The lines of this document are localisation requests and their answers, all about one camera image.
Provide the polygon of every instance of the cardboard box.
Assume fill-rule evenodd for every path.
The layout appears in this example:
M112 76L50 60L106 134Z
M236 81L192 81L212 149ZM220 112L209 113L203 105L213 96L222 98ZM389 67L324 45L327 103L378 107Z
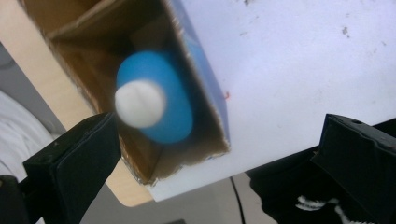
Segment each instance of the cardboard box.
M195 63L192 42L154 0L22 1L54 56L95 113L114 111L115 79L121 62L141 49L170 50L194 107L188 139L160 145L120 122L122 156L134 177L152 185L185 165L229 151L224 96L209 66Z
M104 3L116 6L123 2L126 1L101 1L92 9ZM117 39L118 42L158 48L161 46L158 37L163 35L155 34L166 32L158 29L163 27L159 24L170 22L175 34L171 39L174 46L179 46L180 58L186 61L195 90L204 101L200 107L215 121L212 124L216 124L215 135L219 137L215 138L216 142L208 139L210 148L194 143L189 147L196 150L185 153L163 150L166 155L159 156L160 151L155 149L131 151L136 176L146 174L147 183L154 181L152 177L167 176L159 177L155 186L148 187L156 201L316 146L327 113L370 125L396 118L396 5L393 0L334 0L320 4L314 0L163 0L162 6L156 2L157 7L150 10L143 10L142 6L152 1L127 2L136 4L129 9L129 16L144 11L151 16L141 15L139 18L147 21L132 28L128 41L125 35ZM162 21L153 15L155 13L167 19ZM100 28L90 26L93 21L83 24ZM119 53L106 53L119 52L105 41L108 38L100 38L104 40L100 44L92 41L79 44L81 38L77 35L80 33L61 34L59 37L67 37L64 39L46 31L44 34L47 38L52 36L48 42L54 52L62 56L61 60L73 62L75 57L81 57L89 61L85 64L102 65L103 60L93 60L92 55L105 55L107 62L122 58L118 57ZM106 47L83 48L85 45ZM83 53L73 57L65 55L73 51ZM91 70L92 67L85 68L82 74L89 74ZM139 135L129 131L133 136ZM231 149L223 138L230 139ZM148 143L144 138L130 140L139 146ZM194 160L188 159L187 155L198 152L201 155L194 156ZM215 160L207 160L209 155L223 153ZM158 163L147 163L157 159ZM184 163L194 165L179 169Z

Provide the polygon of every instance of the box opening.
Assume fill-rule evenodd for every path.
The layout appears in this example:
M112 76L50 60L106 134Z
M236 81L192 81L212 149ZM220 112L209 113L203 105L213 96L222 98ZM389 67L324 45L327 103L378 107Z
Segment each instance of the box opening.
M198 74L187 66L188 59L182 54L159 1L55 2L59 5L50 0L40 4L23 0L23 5L95 113L114 111L116 74L126 57L143 49L170 50L176 55L182 71L180 78L193 104L194 127L182 142L160 145L120 122L122 155L140 183L153 184L183 165L194 165L228 151L216 112L205 98Z

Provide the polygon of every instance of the white tip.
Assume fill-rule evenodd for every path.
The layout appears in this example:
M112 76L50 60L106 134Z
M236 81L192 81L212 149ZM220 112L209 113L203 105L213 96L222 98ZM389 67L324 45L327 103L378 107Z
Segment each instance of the white tip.
M129 82L116 92L116 110L122 121L135 128L156 124L166 108L162 88L149 80Z

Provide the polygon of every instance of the wire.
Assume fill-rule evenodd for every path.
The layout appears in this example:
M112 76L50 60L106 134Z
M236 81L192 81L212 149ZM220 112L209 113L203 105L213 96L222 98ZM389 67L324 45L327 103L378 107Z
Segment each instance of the wire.
M239 197L239 193L238 193L238 190L236 189L236 185L235 185L235 182L233 181L233 177L231 176L230 179L231 179L231 184L233 185L233 191L235 192L236 200L238 201L239 213L241 214L242 224L246 224L244 209L242 208L242 203L241 203L241 198Z

